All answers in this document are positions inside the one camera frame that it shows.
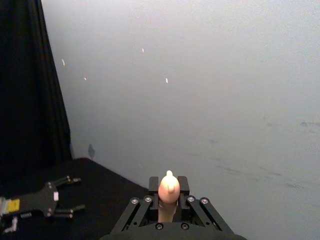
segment white wall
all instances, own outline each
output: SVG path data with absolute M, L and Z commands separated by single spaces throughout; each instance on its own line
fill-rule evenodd
M 248 239 L 319 239 L 319 1 L 43 8 L 76 157 L 185 175 Z

